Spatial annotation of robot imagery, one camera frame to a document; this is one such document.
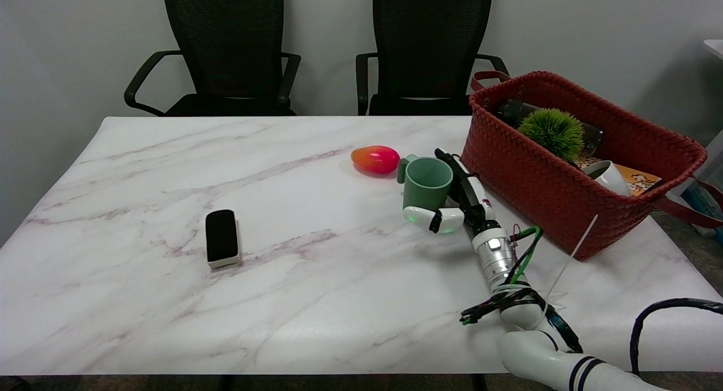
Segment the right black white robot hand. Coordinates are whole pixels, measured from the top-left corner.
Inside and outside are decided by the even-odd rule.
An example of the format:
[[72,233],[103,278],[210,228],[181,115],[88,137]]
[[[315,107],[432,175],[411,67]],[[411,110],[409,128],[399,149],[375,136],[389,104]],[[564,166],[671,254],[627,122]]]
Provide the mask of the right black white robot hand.
[[476,235],[500,227],[478,174],[457,154],[437,148],[433,157],[409,155],[400,160],[397,180],[404,186],[403,217],[425,231],[467,227]]

